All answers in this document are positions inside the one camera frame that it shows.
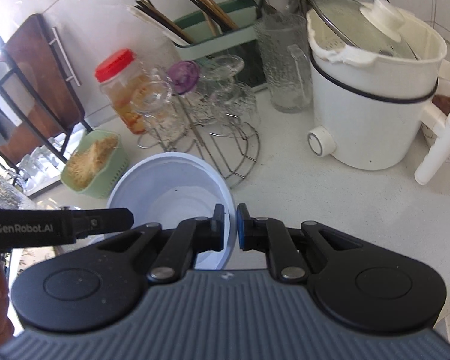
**wooden cutting board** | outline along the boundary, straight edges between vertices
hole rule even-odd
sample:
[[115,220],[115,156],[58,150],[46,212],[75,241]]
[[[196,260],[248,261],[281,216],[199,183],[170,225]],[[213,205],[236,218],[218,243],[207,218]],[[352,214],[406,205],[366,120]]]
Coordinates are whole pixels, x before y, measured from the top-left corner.
[[[22,68],[23,73],[62,125],[72,128],[83,120],[84,110],[71,84],[65,81],[66,74],[58,56],[48,44],[50,38],[47,31],[43,16],[32,15],[12,35],[5,50],[19,66],[26,67]],[[47,139],[61,133],[56,123],[36,102],[28,117]],[[15,128],[8,144],[1,146],[0,150],[17,164],[26,154],[42,145],[29,127],[22,123]]]

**white cooker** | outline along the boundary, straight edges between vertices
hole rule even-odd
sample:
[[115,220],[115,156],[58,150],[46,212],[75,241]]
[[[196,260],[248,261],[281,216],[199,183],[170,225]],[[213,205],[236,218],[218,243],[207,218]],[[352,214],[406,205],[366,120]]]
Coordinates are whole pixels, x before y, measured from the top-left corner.
[[384,0],[313,5],[307,14],[316,123],[310,147],[355,168],[385,169],[403,159],[423,122],[439,137],[415,172],[426,184],[450,154],[450,114],[431,102],[445,41]]

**glass jar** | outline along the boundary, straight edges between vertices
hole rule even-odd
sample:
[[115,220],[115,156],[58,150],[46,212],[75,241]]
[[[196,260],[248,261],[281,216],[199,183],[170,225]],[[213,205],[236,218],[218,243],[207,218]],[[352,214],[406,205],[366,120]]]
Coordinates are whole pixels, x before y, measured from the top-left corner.
[[132,105],[143,117],[147,131],[165,150],[183,137],[188,129],[185,113],[168,82],[142,84],[132,96]]
[[103,61],[95,70],[100,90],[105,94],[128,129],[143,134],[145,123],[132,107],[133,92],[149,79],[130,49],[122,49]]

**purple lid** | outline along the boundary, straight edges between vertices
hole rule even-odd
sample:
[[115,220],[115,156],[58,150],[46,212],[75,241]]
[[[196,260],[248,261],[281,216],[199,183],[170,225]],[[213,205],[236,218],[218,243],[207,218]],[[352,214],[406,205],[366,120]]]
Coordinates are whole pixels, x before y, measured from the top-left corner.
[[180,61],[167,72],[179,95],[191,92],[200,78],[200,67],[193,61]]

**green basket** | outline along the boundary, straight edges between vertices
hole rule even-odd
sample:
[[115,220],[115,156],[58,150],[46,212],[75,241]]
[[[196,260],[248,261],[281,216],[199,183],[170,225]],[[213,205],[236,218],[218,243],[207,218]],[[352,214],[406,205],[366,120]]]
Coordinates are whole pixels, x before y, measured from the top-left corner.
[[245,67],[237,74],[236,79],[252,88],[263,87],[266,80],[253,27],[257,18],[257,5],[253,0],[228,0],[219,3],[219,6],[239,29],[213,36],[202,11],[192,12],[175,20],[176,25],[196,42],[186,46],[174,44],[180,59],[196,61],[201,65],[207,62],[208,57],[237,55],[244,60]]
[[97,199],[105,199],[110,196],[115,184],[118,180],[120,180],[121,176],[125,173],[128,167],[128,156],[123,148],[120,135],[105,130],[93,130],[82,138],[75,152],[82,153],[86,151],[96,140],[107,137],[118,138],[117,148],[113,150],[108,157],[107,164],[97,173],[87,188],[81,190],[75,185],[73,180],[68,175],[67,165],[65,165],[62,174],[60,175],[64,185],[74,192]]

